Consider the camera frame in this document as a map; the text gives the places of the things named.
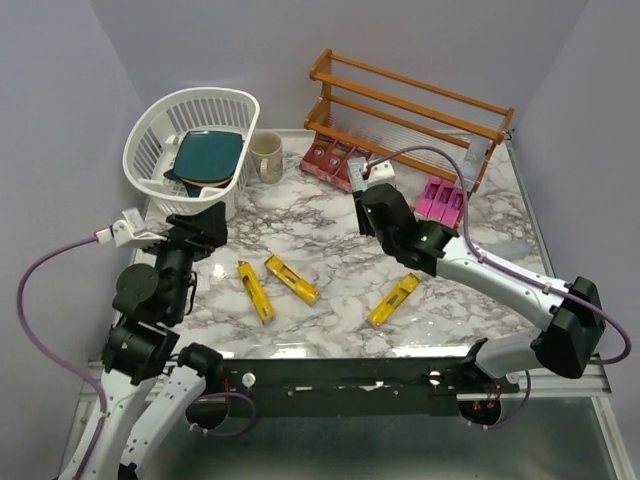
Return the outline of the pink Curaprox box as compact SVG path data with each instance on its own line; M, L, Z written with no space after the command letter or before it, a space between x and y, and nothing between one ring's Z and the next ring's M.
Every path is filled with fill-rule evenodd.
M426 217L435 201L438 189L442 184L442 179L437 176L430 176L424 187L422 194L414 208L414 212L422 217Z
M456 222L456 210L450 206L451 197L456 187L451 182L439 178L429 180L425 199L429 201L427 217L432 220L454 226Z
M445 186L440 195L440 202L444 207L440 221L449 227L457 228L466 200L464 190L455 186Z

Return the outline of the red Muesrgtei toothpaste box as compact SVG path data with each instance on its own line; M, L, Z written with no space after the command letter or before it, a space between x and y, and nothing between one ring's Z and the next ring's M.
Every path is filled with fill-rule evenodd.
M344 192L350 193L352 191L352 185L349 177L348 161L352 159L368 160L371 155L372 153L370 151L356 147L349 150L335 174L336 186Z

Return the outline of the red 3D toothpaste box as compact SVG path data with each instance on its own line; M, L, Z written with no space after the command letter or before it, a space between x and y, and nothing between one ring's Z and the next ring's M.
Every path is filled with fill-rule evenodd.
M340 168L353 152L353 145L338 140L330 141L324 150L320 164L321 170L327 177L336 177Z

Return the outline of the yellow Curaprox box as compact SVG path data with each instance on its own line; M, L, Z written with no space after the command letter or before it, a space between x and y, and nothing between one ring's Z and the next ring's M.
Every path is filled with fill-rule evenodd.
M408 296L420 285L421 279L413 273L405 275L386 297L368 315L368 321L374 326L383 325L402 305Z
M307 305L313 306L319 299L320 292L307 280L298 276L278 256L271 255L264 262L264 266Z
M263 325L275 318L275 310L249 262L238 262L238 274Z

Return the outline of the silver toothpaste box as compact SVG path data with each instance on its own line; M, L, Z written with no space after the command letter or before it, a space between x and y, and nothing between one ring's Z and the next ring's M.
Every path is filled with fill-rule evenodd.
M473 190L480 177L489 146L489 139L477 135L474 135L469 142L462 169L464 185L468 192Z
M365 157L352 157L347 160L347 174L351 184L351 192L365 191L368 188L366 179L367 159Z
M532 246L525 238L519 238L488 245L486 250L505 260L517 261L522 260L531 254Z

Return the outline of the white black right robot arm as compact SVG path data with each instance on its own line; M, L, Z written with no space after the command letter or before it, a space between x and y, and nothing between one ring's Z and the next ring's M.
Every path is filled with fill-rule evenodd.
M544 259L534 223L517 184L515 186L483 184L471 198L470 226L475 241L493 247L509 240L526 239L533 252L515 263L535 273L551 273ZM357 223L351 195L346 195L349 233L354 233L354 245L365 252L358 258L355 280L363 281L365 274L391 274L390 280L373 283L371 290L364 287L354 298L361 301L363 319L350 334L349 345L354 358L419 358L462 356L467 349L483 337L502 339L525 332L530 325L513 309L502 306L487 295L469 287L441 278L415 272L422 280L420 287L400 307L387 326L376 329L366 321L369 308L382 300L387 288L400 279L406 269L384 256L372 238L357 236ZM578 380L568 380L548 370L531 371L534 397L602 396L610 393L603 367L589 365Z

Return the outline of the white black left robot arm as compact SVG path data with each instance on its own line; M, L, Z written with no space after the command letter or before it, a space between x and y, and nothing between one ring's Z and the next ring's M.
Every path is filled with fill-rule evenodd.
M139 249L153 264L134 263L119 275L112 301L119 319L111 328L94 383L98 404L63 479L138 479L158 446L198 394L214 393L222 380L222 357L198 344L184 348L164 393L143 406L179 339L174 328L191 313L198 277L194 263L228 238L226 206L218 202L192 215L171 214L169 229L148 229L137 209L123 212L99 243Z

